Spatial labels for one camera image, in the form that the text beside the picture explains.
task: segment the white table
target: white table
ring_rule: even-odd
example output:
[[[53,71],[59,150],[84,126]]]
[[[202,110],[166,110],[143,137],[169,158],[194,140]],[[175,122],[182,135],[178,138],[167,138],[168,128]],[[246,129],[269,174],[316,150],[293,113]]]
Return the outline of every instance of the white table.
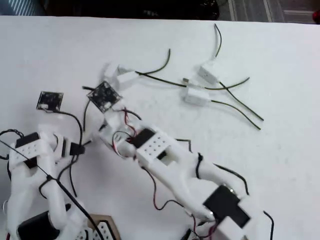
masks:
[[[253,22],[218,26],[223,37],[218,60],[241,73],[225,84],[251,77],[232,92],[265,118],[261,123],[249,114],[261,131],[233,109],[186,104],[180,88],[151,79],[141,78],[121,94],[144,120],[173,137],[191,139],[194,151],[245,176],[251,195],[275,220],[275,240],[318,239],[320,28]],[[28,134],[39,123],[56,123],[58,131],[76,141],[79,130],[73,119],[35,110],[40,91],[63,92],[61,110],[82,118],[87,97],[81,86],[94,87],[105,63],[149,71],[164,62],[171,48],[169,65],[156,76],[179,83],[196,75],[197,67],[212,57],[215,44],[211,21],[2,16],[0,129]],[[212,99],[236,105],[225,91],[212,92]],[[91,104],[91,126],[94,116],[101,119]],[[1,139],[12,142],[14,137]],[[8,150],[1,146],[0,152]],[[10,182],[6,162],[0,164],[2,203],[10,195]],[[113,216],[124,240],[179,239],[192,222],[174,204],[156,211],[149,176],[101,142],[87,148],[73,174],[88,212]],[[202,198],[210,194],[208,188],[198,188]],[[158,204],[171,197],[158,184]],[[45,209],[39,199],[37,210]],[[269,233],[270,221],[262,219],[256,239],[268,240]]]

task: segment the black circuit board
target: black circuit board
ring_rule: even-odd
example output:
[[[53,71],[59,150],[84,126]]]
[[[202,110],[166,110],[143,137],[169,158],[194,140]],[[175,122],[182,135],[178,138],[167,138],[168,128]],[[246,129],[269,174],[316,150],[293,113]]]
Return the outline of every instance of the black circuit board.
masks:
[[[42,91],[36,105],[36,109],[60,111],[63,97],[64,94],[62,92]]]
[[[121,96],[106,81],[97,86],[87,97],[103,114],[121,99]]]

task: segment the floor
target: floor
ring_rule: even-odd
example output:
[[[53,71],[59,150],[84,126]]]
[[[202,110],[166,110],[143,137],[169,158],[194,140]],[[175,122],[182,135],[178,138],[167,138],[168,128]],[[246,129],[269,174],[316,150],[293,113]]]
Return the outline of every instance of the floor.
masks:
[[[314,24],[320,0],[219,0],[219,20]]]

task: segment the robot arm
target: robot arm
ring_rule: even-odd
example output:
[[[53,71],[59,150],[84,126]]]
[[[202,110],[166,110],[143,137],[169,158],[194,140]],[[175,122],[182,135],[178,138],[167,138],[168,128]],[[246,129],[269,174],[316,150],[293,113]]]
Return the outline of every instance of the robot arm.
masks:
[[[263,211],[246,195],[241,182],[200,154],[189,152],[158,127],[139,119],[124,122],[124,118],[122,100],[104,113],[99,137],[108,147],[123,158],[136,158],[194,217],[217,221],[214,239],[242,240],[248,235]],[[197,177],[196,169],[199,178],[217,186],[205,202],[198,201],[188,186]]]
[[[26,221],[32,203],[39,195],[39,187],[47,181],[47,174],[56,179],[59,173],[57,163],[66,161],[75,146],[60,134],[44,131],[32,133],[11,145],[11,195],[7,204],[7,228],[11,239],[23,240],[33,228],[36,232],[49,231],[51,239],[59,235],[65,236],[57,238],[61,240],[77,237],[85,216],[73,206],[67,212],[63,192],[53,180],[48,181],[41,191],[48,201],[49,211]],[[49,229],[39,230],[37,223]]]

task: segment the black plastic part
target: black plastic part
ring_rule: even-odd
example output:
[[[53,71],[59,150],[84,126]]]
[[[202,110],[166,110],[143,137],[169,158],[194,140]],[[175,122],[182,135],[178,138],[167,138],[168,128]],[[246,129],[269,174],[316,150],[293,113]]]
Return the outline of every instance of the black plastic part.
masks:
[[[69,203],[65,205],[67,211],[70,207]],[[18,227],[20,240],[54,240],[59,233],[60,231],[51,225],[48,211],[24,221]]]
[[[15,148],[22,147],[38,139],[40,139],[40,137],[37,132],[31,133],[27,136],[17,139],[15,143]],[[24,161],[24,163],[27,165],[29,169],[35,168],[37,166],[37,157],[30,158],[29,160]]]
[[[163,159],[165,156],[167,156],[167,153],[166,153],[165,151],[163,151],[163,152],[160,153],[160,155],[157,156],[156,158],[159,159],[159,160],[161,160],[161,159]]]
[[[70,145],[70,155],[81,155],[86,152],[86,148],[84,146],[81,146],[77,143],[72,142]]]
[[[219,186],[203,203],[214,213],[220,223],[229,216],[240,228],[243,228],[250,220],[248,215],[238,206],[240,199],[226,186]]]
[[[155,133],[153,131],[145,128],[141,132],[139,132],[139,134],[135,138],[131,140],[131,143],[138,149],[154,135]]]
[[[188,229],[180,240],[188,240],[190,237],[190,234],[191,234],[191,229]]]
[[[121,99],[121,96],[106,81],[97,86],[87,97],[103,114]]]
[[[36,109],[42,109],[42,105],[47,105],[45,109],[49,111],[60,111],[63,96],[62,92],[42,91]]]
[[[66,146],[67,146],[67,140],[65,138],[63,138],[62,153],[61,153],[61,156],[63,158],[66,156]]]

